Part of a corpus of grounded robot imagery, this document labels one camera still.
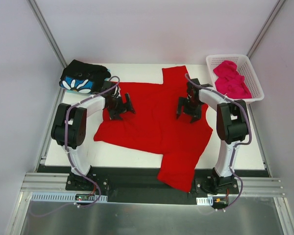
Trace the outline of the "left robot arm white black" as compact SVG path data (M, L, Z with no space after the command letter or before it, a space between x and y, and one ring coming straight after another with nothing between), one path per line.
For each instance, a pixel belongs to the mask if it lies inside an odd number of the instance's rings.
M66 152L71 172L78 175L77 185L82 190L90 190L94 179L88 175L91 165L84 151L87 118L106 110L111 120L121 120L127 112L135 113L130 95L121 96L118 83L105 81L99 93L91 94L76 104L60 103L51 129L51 138Z

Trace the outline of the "aluminium corner post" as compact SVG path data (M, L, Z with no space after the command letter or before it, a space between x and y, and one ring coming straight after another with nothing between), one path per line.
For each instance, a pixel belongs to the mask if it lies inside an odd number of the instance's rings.
M249 59L251 59L252 56L254 55L254 53L256 52L257 48L261 44L261 42L264 39L266 33L268 32L269 28L271 27L271 25L273 24L273 22L277 18L278 14L280 13L281 9L284 7L286 2L287 2L287 0L278 0L275 3L273 9L269 13L269 16L265 20L265 22L264 22L263 26L261 27L258 35L256 36L255 40L253 41L250 49L248 50L248 52L246 54Z
M35 15L49 45L51 46L55 56L57 57L59 63L61 64L61 66L63 68L65 68L67 66L67 62L58 46L58 43L56 42L53 34L52 34L52 31L37 3L37 1L35 0L27 0L27 3L29 4L33 14Z

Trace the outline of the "folded black flower t shirt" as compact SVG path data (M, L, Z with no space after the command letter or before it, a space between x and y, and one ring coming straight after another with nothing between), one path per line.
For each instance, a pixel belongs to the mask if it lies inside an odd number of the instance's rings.
M99 92L105 79L110 77L111 73L105 66L72 60L63 69L59 86L80 94L93 94Z

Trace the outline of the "left aluminium corner post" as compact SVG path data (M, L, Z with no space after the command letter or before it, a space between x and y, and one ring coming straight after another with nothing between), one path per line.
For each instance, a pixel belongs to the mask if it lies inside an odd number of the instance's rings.
M29 4L33 14L35 15L49 45L51 46L55 56L57 57L59 63L61 64L61 66L63 68L65 68L67 66L67 62L58 46L58 43L56 42L53 34L52 34L52 31L37 3L37 1L35 0L27 0L27 3Z

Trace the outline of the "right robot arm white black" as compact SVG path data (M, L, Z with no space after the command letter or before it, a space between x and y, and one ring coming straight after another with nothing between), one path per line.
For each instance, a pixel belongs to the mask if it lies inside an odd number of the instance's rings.
M187 114L191 123L202 117L202 106L207 104L217 113L216 131L220 143L217 163L209 179L200 184L205 193L216 195L234 186L234 165L241 145L251 143L252 134L246 102L242 99L232 100L219 93L210 84L200 84L198 79L188 78L187 97L178 99L176 117Z

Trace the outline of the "right aluminium corner post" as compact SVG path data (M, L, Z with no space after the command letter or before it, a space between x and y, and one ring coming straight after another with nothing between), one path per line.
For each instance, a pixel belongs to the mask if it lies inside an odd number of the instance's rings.
M261 44L261 42L264 39L266 33L268 32L269 28L271 27L271 25L273 24L273 22L277 18L278 14L280 13L281 9L284 7L286 2L287 2L287 0L278 0L275 3L273 9L269 13L269 16L265 20L265 22L264 22L263 26L261 27L258 35L256 36L255 40L253 41L250 49L248 50L248 52L246 54L249 59L251 59L252 56L254 55L254 53L256 52L257 48Z

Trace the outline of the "red t shirt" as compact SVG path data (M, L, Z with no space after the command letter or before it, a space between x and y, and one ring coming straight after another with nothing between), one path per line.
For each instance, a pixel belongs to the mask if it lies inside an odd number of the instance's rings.
M163 68L163 83L120 83L129 94L136 113L126 112L111 120L107 110L94 141L141 150L163 156L157 179L172 188L190 192L195 167L213 133L206 120L194 123L186 114L176 117L178 99L187 95L186 66Z

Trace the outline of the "crumpled magenta t shirt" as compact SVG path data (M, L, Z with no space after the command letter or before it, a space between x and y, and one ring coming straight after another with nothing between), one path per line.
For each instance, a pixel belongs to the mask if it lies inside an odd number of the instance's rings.
M213 72L218 77L215 81L216 90L232 99L250 99L252 94L245 84L245 77L237 71L232 61L223 61Z

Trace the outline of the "aluminium front frame rail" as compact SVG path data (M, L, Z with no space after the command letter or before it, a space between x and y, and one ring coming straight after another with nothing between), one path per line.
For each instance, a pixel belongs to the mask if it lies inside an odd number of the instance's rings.
M21 191L64 192L67 173L27 173ZM278 178L243 177L244 197L286 197L282 182Z

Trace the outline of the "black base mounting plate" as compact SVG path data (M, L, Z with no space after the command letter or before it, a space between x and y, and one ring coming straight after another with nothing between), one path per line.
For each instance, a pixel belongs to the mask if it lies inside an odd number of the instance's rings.
M108 202L192 205L196 198L207 197L200 189L200 183L208 180L211 169L196 169L191 181L190 192L174 189L157 180L159 168L92 167L91 176ZM73 176L69 166L38 167L39 173L69 173L65 190L91 192L94 185L80 176ZM236 170L241 177L267 178L267 170Z

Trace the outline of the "white plastic basket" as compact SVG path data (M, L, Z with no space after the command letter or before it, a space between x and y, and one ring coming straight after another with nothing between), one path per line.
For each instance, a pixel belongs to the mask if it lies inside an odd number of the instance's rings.
M246 55L209 55L206 63L211 84L218 92L246 103L263 100L260 82Z

